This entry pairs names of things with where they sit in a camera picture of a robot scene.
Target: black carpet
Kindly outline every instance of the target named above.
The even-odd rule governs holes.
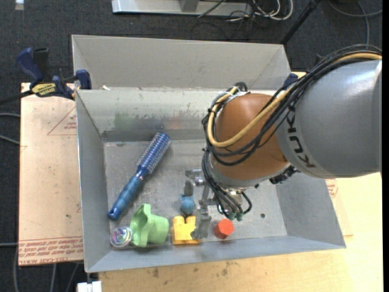
[[[170,15],[113,15],[112,0],[25,0],[24,11],[15,10],[15,0],[0,0],[0,100],[19,93],[19,84],[29,81],[16,66],[15,58],[26,47],[50,49],[49,74],[72,73],[71,35],[226,40],[280,43],[310,0],[294,0],[294,14],[287,21],[258,19],[256,23],[230,24],[219,18]],[[355,1],[333,1],[338,8],[361,14]],[[361,0],[367,13],[382,8],[382,0]],[[370,44],[382,48],[382,15],[368,18]],[[286,46],[293,70],[314,65],[317,54],[365,43],[366,23],[330,8],[323,0]],[[0,113],[20,113],[20,102],[0,106]],[[19,138],[19,119],[0,117],[0,135]],[[0,243],[18,236],[19,148],[0,139]],[[14,248],[0,247],[0,291],[14,291]],[[58,265],[54,291],[64,291],[75,265]],[[86,280],[79,266],[74,282]],[[52,266],[17,270],[20,291],[48,291]]]

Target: cable bundle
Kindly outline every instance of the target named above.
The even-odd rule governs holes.
[[[212,178],[209,169],[209,161],[212,156],[215,160],[226,166],[234,166],[247,160],[255,150],[262,147],[273,136],[278,127],[283,123],[287,115],[289,114],[290,107],[293,107],[298,100],[302,97],[304,92],[315,83],[320,77],[327,74],[329,71],[344,66],[346,64],[357,63],[366,60],[382,59],[382,51],[374,46],[367,46],[366,44],[358,44],[355,46],[346,47],[344,49],[335,51],[324,58],[322,58],[318,64],[316,64],[307,74],[292,83],[288,83],[282,86],[277,92],[270,98],[261,111],[255,116],[255,118],[246,125],[240,132],[234,137],[226,141],[219,142],[215,138],[215,120],[219,112],[223,109],[226,101],[231,97],[237,95],[239,92],[247,92],[247,86],[244,83],[237,83],[235,86],[229,88],[226,92],[217,96],[211,104],[208,114],[203,118],[202,124],[204,126],[205,138],[207,146],[204,149],[204,156],[202,159],[202,169],[204,171],[205,180],[207,184],[215,193],[216,202],[218,202],[219,211],[226,214],[220,200],[227,203],[232,209],[235,209],[237,213],[245,214],[251,209],[251,202],[247,196],[242,192],[242,196],[247,200],[249,207],[246,211],[237,204],[237,202],[229,196],[229,194],[218,184],[215,179]],[[266,120],[260,132],[247,144],[242,147],[229,150],[228,148],[236,142],[238,142],[247,132],[253,128],[257,122],[263,119],[271,112],[270,116]],[[263,141],[263,136],[269,129],[274,126],[275,129],[271,132],[270,136]],[[234,161],[226,161],[225,157],[240,156]]]

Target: orange object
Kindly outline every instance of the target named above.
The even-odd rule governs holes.
[[[215,236],[220,239],[225,239],[234,232],[235,228],[233,227],[232,221],[224,218],[215,226],[213,230],[215,232]]]

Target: round metal object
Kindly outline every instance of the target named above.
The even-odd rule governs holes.
[[[133,239],[133,231],[131,228],[118,227],[111,232],[110,241],[115,248],[125,248]]]

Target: cardboard sheet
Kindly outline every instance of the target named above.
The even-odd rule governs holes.
[[[75,102],[21,100],[19,266],[83,259]]]

